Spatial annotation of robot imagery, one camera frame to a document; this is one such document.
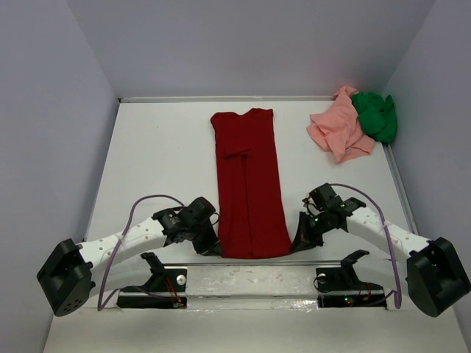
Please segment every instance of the pink cloth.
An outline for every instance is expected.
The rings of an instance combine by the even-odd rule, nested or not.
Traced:
[[[333,95],[334,103],[325,112],[311,114],[308,134],[324,151],[332,151],[337,163],[371,154],[375,141],[365,135],[350,96],[355,88],[343,86]]]

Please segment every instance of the red folded cloth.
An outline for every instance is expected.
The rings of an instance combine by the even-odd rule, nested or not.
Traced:
[[[291,241],[281,204],[273,110],[217,113],[218,236],[224,257],[287,255]]]

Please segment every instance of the black bracket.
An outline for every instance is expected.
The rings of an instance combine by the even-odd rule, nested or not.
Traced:
[[[346,256],[340,267],[318,267],[316,268],[316,281],[319,283],[318,290],[328,293],[337,290],[358,290],[363,284],[353,269],[353,265],[363,256],[368,255],[366,250],[357,250]],[[380,286],[372,284],[373,289],[381,289]]]
[[[198,197],[188,206],[165,209],[155,213],[152,219],[157,220],[167,236],[165,246],[189,240],[197,254],[204,256],[222,255],[222,247],[210,222],[216,212],[214,206],[204,197]]]
[[[72,239],[57,244],[36,276],[54,315],[68,315],[88,300],[95,287],[91,267]]]
[[[431,240],[407,259],[408,294],[425,314],[437,317],[471,291],[471,283],[453,244]]]
[[[163,267],[162,262],[153,252],[144,252],[141,254],[141,257],[147,261],[152,273],[149,280],[144,284],[144,287],[152,292],[165,278],[165,267]]]
[[[290,248],[291,253],[322,246],[324,233],[333,229],[341,228],[348,232],[347,217],[358,208],[366,207],[364,202],[354,197],[343,201],[328,183],[312,190],[309,196],[319,214],[300,213],[297,233]]]

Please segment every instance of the screw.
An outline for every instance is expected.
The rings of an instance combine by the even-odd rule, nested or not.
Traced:
[[[319,276],[317,276],[316,278],[317,278],[317,282],[319,282],[319,284],[321,285],[324,285],[325,283],[327,283],[326,274],[319,274]]]
[[[178,285],[185,285],[186,284],[186,277],[182,274],[177,276],[177,283]]]

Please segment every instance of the green cloth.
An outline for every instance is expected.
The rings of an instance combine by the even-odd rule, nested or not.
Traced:
[[[350,97],[365,134],[376,141],[390,143],[397,133],[397,118],[391,96],[360,92]]]

